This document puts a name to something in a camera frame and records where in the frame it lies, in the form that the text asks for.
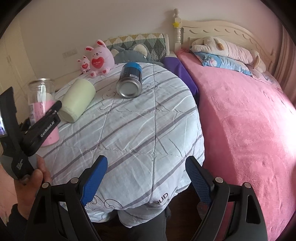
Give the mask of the person's left hand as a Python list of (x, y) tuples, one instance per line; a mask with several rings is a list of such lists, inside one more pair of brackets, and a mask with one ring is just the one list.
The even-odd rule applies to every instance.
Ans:
[(42, 183), (52, 182), (51, 174), (46, 167), (45, 160), (39, 155), (37, 155), (37, 167), (26, 181), (14, 181), (18, 212), (26, 220), (29, 219), (36, 194)]

